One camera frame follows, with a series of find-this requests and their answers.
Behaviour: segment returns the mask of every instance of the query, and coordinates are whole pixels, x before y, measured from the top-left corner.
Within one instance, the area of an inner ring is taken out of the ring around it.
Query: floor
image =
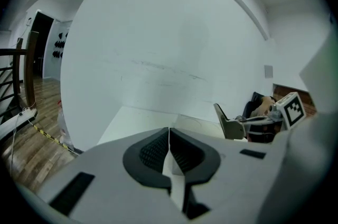
[[[24,86],[21,84],[24,99]],[[38,115],[33,122],[49,135],[60,138],[58,127],[58,101],[61,99],[60,82],[51,78],[34,78],[34,92]],[[8,170],[11,162],[12,138],[0,148]],[[12,177],[33,192],[40,185],[72,161],[76,155],[40,134],[28,124],[15,134]]]

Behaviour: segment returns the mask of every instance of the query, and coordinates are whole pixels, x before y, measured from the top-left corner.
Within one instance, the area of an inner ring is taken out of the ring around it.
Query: plastic bag
[[[65,124],[61,100],[58,102],[58,105],[59,105],[58,125],[59,125],[60,132],[61,132],[60,142],[62,144],[67,145],[69,149],[74,150],[73,142],[70,138],[70,135],[67,130],[67,126]]]

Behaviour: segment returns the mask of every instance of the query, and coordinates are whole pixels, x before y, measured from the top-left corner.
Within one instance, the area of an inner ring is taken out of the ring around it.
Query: doorway
[[[32,31],[38,32],[37,42],[34,52],[34,66],[33,73],[42,78],[43,57],[46,43],[54,19],[37,12],[35,20],[32,25]]]

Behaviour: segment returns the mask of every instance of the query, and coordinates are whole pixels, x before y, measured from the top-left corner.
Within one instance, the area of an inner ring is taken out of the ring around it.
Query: yellow and black tape
[[[47,137],[47,138],[49,138],[50,140],[54,141],[55,143],[61,145],[63,148],[65,148],[65,149],[67,149],[67,150],[69,150],[69,151],[71,151],[71,152],[73,152],[73,153],[75,153],[75,154],[77,154],[77,155],[79,155],[79,154],[82,153],[82,151],[80,151],[80,150],[78,150],[78,149],[75,149],[77,152],[73,151],[73,150],[70,149],[66,144],[61,143],[57,138],[52,137],[51,135],[47,134],[44,130],[38,128],[36,125],[33,125],[33,127],[34,127],[37,131],[39,131],[42,135],[44,135],[45,137]]]

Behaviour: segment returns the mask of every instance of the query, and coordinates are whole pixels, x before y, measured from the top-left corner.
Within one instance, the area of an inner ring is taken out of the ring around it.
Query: wooden handrail
[[[0,83],[0,87],[1,87],[1,86],[5,86],[5,85],[8,85],[8,84],[12,84],[12,83],[13,83],[12,80],[6,81],[6,82],[3,82],[3,83]]]
[[[8,109],[8,110],[2,112],[2,113],[0,114],[0,118],[1,118],[2,116],[4,116],[5,114],[10,113],[10,112],[12,112],[12,111],[14,111],[14,110],[16,110],[16,109],[17,109],[17,107],[12,107],[12,108],[10,108],[10,109]]]
[[[7,73],[7,77],[4,78],[4,81],[7,81],[8,78],[11,77],[11,75],[12,75],[12,72]],[[5,88],[5,90],[3,91],[3,93],[0,95],[0,98],[4,97],[4,96],[6,95],[6,93],[7,93],[7,91],[9,90],[10,87],[11,87],[11,86],[8,85],[8,86]]]
[[[0,68],[0,71],[12,70],[12,69],[13,69],[13,67],[4,67],[4,68]]]
[[[28,35],[27,42],[27,54],[25,56],[25,70],[24,70],[24,83],[26,92],[27,105],[30,108],[36,107],[35,94],[34,94],[34,83],[33,83],[33,64],[34,64],[34,52],[38,32],[30,32]]]
[[[18,38],[17,39],[17,44],[16,44],[16,49],[21,49],[22,47],[22,42],[23,42],[23,38]],[[16,82],[16,88],[17,88],[17,93],[20,94],[21,93],[21,89],[20,89],[20,56],[13,56],[13,60],[14,60],[14,57],[16,57],[16,60],[15,60],[15,67],[13,65],[13,71],[16,72],[16,79],[15,79],[15,82]]]
[[[13,97],[15,94],[11,94],[11,95],[7,95],[7,96],[4,96],[3,98],[0,98],[0,102],[3,101],[3,100],[6,100],[6,99],[9,99],[11,97]]]
[[[26,55],[26,49],[0,49],[0,56],[8,55]]]
[[[12,70],[12,81],[13,81],[13,92],[14,92],[14,100],[15,105],[20,108],[20,102],[19,102],[19,88],[18,88],[18,82],[19,79],[19,63],[20,63],[20,56],[19,55],[13,55],[13,70]]]

